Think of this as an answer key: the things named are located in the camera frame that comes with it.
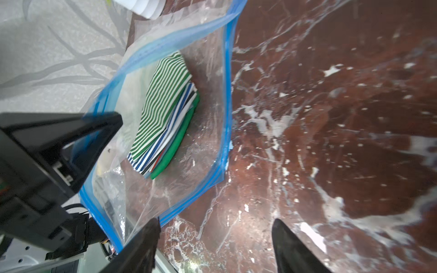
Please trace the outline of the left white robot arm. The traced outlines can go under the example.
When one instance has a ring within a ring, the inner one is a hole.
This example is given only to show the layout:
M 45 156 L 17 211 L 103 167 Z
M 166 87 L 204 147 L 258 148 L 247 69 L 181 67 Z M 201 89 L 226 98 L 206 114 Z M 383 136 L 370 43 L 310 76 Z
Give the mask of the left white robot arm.
M 116 112 L 1 114 L 1 271 L 83 253 L 105 234 L 70 204 L 123 124 Z

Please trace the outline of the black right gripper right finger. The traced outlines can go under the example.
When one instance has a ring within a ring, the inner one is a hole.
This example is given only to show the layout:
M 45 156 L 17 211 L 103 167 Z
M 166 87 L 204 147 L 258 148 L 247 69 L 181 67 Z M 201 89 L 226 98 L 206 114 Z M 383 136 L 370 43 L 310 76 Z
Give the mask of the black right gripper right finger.
M 279 273 L 331 273 L 278 218 L 273 222 L 272 241 Z

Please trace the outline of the blue striped tank top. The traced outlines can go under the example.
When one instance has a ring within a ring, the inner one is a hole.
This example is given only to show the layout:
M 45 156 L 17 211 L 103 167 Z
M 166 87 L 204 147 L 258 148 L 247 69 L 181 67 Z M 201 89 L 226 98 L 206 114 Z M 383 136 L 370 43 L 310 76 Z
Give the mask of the blue striped tank top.
M 158 137 L 146 148 L 138 159 L 134 159 L 133 154 L 129 154 L 127 159 L 131 163 L 133 170 L 144 176 L 149 176 L 152 166 L 158 159 L 159 154 L 165 149 L 179 125 L 182 123 L 184 115 L 188 112 L 194 99 L 198 96 L 198 89 L 193 82 L 188 82 L 184 87 L 179 101 L 174 106 L 164 127 Z

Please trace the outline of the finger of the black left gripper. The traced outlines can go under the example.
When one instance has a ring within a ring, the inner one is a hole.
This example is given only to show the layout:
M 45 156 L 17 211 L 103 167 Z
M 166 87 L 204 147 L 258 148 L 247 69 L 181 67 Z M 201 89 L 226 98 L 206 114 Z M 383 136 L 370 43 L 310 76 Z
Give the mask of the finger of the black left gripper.
M 103 114 L 7 113 L 6 165 L 30 188 L 54 184 L 65 195 L 83 186 L 104 148 L 123 125 Z

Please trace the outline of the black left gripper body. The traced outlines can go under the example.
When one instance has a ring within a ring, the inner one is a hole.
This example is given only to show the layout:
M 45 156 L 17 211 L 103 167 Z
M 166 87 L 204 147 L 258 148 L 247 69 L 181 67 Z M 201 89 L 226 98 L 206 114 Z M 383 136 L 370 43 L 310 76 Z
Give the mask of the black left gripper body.
M 71 237 L 62 205 L 79 190 L 62 156 L 84 135 L 81 114 L 1 114 L 1 234 L 48 251 Z

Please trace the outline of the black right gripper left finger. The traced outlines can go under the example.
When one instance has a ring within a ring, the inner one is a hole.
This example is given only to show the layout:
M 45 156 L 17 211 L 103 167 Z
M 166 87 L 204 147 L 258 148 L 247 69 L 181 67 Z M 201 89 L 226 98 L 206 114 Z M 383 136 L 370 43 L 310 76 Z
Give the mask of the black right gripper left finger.
M 160 238 L 159 218 L 152 218 L 101 273 L 151 273 Z

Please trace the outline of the green striped tank top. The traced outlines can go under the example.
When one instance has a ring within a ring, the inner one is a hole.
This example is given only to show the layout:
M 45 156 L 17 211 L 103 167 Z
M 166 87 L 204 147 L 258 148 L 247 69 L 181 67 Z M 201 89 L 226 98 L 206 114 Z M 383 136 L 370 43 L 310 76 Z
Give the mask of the green striped tank top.
M 130 149 L 130 156 L 134 161 L 139 160 L 162 134 L 191 78 L 179 51 L 158 61 L 146 92 L 140 125 Z

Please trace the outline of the clear vacuum bag blue zipper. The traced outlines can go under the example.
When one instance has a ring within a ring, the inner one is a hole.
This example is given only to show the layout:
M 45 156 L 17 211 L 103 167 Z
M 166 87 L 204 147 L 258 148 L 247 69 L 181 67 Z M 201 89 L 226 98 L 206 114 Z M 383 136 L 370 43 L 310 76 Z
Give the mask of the clear vacuum bag blue zipper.
M 80 198 L 117 252 L 224 178 L 232 127 L 231 58 L 245 1 L 201 1 L 134 24 L 133 43 L 87 114 L 123 125 Z

